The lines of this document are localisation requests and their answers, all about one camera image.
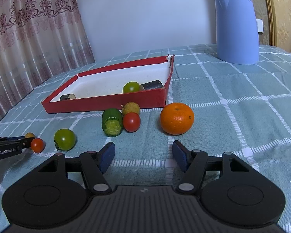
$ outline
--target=red tray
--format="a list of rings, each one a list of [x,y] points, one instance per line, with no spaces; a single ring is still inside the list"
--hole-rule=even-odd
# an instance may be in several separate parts
[[[135,102],[140,108],[165,107],[173,62],[174,55],[168,55],[85,71],[66,81],[42,101],[42,105],[49,114],[122,109],[122,105],[128,102]],[[164,86],[122,93],[124,85],[130,81],[144,84],[154,80],[160,80]],[[59,101],[66,94],[74,94],[76,99]]]

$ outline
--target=green tomato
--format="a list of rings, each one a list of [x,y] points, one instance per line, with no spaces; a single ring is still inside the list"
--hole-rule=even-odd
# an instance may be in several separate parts
[[[76,142],[76,136],[72,130],[60,129],[56,131],[54,142],[57,150],[69,151]]]
[[[139,83],[135,81],[128,82],[123,88],[123,94],[139,91]]]

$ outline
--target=yellow fruit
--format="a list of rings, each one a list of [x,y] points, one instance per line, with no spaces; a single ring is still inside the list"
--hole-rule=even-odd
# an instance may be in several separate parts
[[[122,114],[126,115],[130,112],[137,113],[138,115],[140,114],[140,107],[137,103],[126,103],[125,106],[122,108]]]
[[[26,135],[25,135],[25,138],[29,138],[29,137],[36,137],[33,133],[31,132],[28,132]]]

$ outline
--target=blue gripper pad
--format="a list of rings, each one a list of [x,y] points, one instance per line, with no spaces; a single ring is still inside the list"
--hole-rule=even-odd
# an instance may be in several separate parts
[[[101,154],[101,161],[98,165],[99,170],[104,174],[112,163],[115,156],[115,144],[113,142],[107,143],[99,152]]]
[[[186,158],[186,153],[188,150],[183,146],[180,147],[176,141],[173,142],[172,144],[172,154],[176,162],[178,163],[180,169],[182,172],[186,172],[187,169],[189,168],[189,163]]]
[[[18,140],[18,139],[23,139],[25,136],[20,136],[20,137],[7,137],[6,140]]]

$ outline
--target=pink curtain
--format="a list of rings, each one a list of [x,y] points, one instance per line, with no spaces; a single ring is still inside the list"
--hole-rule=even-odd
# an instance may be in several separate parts
[[[76,0],[0,0],[0,119],[48,78],[93,62]]]

